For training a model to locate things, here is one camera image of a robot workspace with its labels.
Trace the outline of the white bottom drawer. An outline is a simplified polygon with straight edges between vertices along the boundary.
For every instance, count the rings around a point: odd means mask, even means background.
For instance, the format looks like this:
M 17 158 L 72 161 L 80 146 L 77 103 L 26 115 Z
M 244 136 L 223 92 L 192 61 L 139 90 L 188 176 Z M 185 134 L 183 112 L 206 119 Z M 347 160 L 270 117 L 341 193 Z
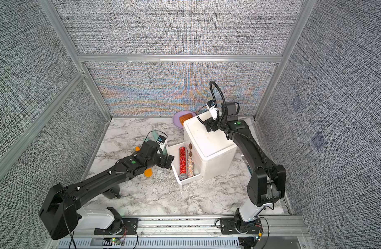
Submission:
M 196 166 L 196 164 L 194 164 L 193 170 L 189 173 L 188 153 L 185 148 L 185 143 L 168 146 L 167 153 L 170 156 L 174 156 L 171 167 L 180 188 L 186 184 L 202 179 L 201 169 Z

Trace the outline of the white plastic drawer cabinet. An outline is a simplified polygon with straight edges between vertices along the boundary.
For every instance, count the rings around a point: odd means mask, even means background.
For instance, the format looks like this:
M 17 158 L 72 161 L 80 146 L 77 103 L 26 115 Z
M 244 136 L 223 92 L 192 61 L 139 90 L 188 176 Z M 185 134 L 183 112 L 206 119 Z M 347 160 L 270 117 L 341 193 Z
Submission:
M 211 114 L 204 112 L 184 122 L 184 143 L 188 152 L 192 152 L 193 162 L 201 169 L 202 180 L 207 181 L 229 170 L 237 145 L 221 130 L 207 132 L 198 118 L 205 122 Z

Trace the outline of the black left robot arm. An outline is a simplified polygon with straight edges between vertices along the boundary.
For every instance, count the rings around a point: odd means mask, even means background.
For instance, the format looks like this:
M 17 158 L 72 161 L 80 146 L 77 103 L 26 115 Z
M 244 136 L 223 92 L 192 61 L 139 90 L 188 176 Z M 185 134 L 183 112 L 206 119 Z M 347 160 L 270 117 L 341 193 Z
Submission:
M 53 240 L 62 239 L 76 228 L 80 220 L 77 210 L 88 201 L 153 166 L 171 169 L 174 159 L 173 155 L 164 155 L 157 142 L 146 141 L 139 151 L 119 159 L 113 166 L 93 177 L 68 186 L 57 184 L 51 187 L 39 217 Z

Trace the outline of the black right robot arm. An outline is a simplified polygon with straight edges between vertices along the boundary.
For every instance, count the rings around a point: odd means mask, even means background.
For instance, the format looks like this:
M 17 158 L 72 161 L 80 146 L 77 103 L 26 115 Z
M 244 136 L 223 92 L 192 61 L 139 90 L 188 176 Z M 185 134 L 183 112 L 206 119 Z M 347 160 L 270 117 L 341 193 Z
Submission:
M 248 200 L 234 215 L 234 226 L 239 233 L 249 233 L 255 227 L 261 228 L 259 214 L 266 208 L 274 209 L 275 203 L 284 197 L 286 169 L 276 165 L 253 138 L 249 126 L 238 119 L 240 106 L 236 102 L 222 103 L 219 112 L 211 100 L 208 107 L 217 112 L 208 124 L 209 131 L 221 130 L 228 140 L 233 141 L 242 152 L 251 170 L 247 185 Z

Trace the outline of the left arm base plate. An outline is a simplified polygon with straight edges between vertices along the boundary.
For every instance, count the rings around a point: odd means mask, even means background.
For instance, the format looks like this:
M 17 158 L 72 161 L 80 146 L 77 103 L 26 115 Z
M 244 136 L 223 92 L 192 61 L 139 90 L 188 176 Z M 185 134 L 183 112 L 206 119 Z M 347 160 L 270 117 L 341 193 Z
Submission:
M 122 236 L 135 235 L 138 229 L 138 218 L 123 218 L 121 222 L 114 220 L 106 229 L 96 228 L 94 235 L 98 236 Z

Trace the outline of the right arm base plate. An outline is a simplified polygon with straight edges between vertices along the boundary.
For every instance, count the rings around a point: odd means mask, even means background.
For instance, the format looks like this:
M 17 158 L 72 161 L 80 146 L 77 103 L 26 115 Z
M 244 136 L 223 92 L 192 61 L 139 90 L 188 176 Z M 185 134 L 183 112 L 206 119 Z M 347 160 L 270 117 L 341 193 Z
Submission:
M 264 233 L 260 219 L 245 222 L 241 218 L 221 218 L 219 228 L 222 234 L 259 234 Z

